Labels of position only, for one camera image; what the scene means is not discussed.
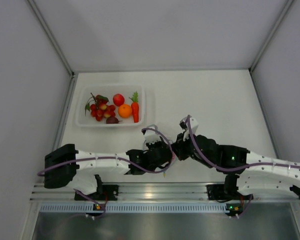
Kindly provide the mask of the fake orange carrot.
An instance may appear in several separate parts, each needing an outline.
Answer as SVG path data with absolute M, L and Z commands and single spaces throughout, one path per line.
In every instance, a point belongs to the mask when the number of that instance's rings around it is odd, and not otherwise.
M 139 106 L 139 94 L 138 92 L 134 92 L 132 97 L 129 98 L 132 103 L 131 103 L 131 109 L 132 109 L 132 117 L 134 123 L 139 122 L 139 111 L 140 111 L 140 106 Z

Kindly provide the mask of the fake orange fruit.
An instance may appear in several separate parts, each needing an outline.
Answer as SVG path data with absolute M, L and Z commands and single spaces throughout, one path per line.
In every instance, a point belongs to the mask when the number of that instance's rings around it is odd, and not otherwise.
M 132 107 L 129 104 L 122 104 L 118 107 L 117 112 L 123 119 L 129 118 L 133 114 Z

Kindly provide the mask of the dark red fake plum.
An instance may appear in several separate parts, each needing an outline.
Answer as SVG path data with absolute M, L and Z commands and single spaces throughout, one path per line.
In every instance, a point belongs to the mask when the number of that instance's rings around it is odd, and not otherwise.
M 118 120 L 115 116 L 110 116 L 106 119 L 106 124 L 110 125 L 110 124 L 119 124 L 121 123 L 121 120 Z

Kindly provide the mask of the fake red apple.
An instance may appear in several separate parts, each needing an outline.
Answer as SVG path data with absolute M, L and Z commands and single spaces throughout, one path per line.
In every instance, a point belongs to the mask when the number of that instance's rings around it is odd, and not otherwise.
M 120 107 L 121 105 L 123 105 L 125 103 L 125 98 L 123 95 L 117 93 L 113 96 L 112 98 L 113 103 L 117 106 Z

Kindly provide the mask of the fake red cherry bunch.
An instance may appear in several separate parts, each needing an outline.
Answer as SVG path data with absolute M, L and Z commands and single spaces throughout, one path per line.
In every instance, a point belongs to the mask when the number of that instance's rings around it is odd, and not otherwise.
M 89 113 L 97 122 L 107 120 L 109 117 L 116 117 L 116 106 L 109 103 L 110 101 L 106 96 L 91 92 L 84 105 L 84 115 Z

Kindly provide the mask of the clear zip top bag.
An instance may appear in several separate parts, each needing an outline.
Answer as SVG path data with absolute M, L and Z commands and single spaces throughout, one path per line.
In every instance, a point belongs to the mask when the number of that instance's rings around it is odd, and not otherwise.
M 154 151 L 154 156 L 151 157 L 154 169 L 150 171 L 152 173 L 162 174 L 162 177 L 166 179 L 171 167 L 178 160 L 177 155 L 173 151 L 172 145 L 174 140 L 172 136 L 156 124 L 148 125 L 143 135 L 143 146 L 147 148 L 148 151 Z

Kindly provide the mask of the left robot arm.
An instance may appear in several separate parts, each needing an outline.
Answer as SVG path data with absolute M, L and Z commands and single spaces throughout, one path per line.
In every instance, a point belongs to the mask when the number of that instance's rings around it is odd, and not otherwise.
M 163 141 L 148 145 L 146 150 L 115 154 L 80 151 L 74 144 L 66 144 L 45 156 L 39 175 L 46 189 L 70 188 L 97 200 L 103 194 L 103 175 L 161 173 L 172 160 L 171 147 Z

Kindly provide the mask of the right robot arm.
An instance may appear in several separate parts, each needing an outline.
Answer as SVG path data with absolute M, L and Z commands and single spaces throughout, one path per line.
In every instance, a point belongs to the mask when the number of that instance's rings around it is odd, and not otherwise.
M 191 158 L 225 174 L 223 183 L 207 187 L 214 201 L 247 200 L 258 194 L 284 195 L 300 200 L 300 163 L 266 157 L 244 147 L 217 144 L 203 135 L 172 144 L 179 160 Z

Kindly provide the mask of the white plastic basket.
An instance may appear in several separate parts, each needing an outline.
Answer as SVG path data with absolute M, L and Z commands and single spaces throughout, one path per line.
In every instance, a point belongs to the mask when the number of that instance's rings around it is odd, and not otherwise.
M 75 122 L 81 128 L 136 127 L 143 123 L 145 111 L 140 85 L 88 85 L 79 95 Z

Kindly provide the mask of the aluminium rail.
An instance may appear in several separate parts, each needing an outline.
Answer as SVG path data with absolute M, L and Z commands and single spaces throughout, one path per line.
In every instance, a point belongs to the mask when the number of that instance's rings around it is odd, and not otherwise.
M 220 182 L 170 182 L 170 183 L 104 183 L 118 185 L 118 202 L 208 202 L 207 185 Z M 70 188 L 47 189 L 37 183 L 32 189 L 33 202 L 70 202 L 75 200 L 75 191 Z

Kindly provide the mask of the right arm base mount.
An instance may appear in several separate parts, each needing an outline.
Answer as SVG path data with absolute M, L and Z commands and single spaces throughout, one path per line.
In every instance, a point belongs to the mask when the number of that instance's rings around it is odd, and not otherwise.
M 225 201 L 227 199 L 223 184 L 209 184 L 206 186 L 206 191 L 210 201 Z

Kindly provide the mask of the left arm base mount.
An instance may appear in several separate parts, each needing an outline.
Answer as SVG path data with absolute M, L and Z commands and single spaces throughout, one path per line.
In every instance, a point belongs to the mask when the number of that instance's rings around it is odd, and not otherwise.
M 98 186 L 96 192 L 89 194 L 88 197 L 97 202 L 99 201 L 117 201 L 119 186 L 115 184 Z

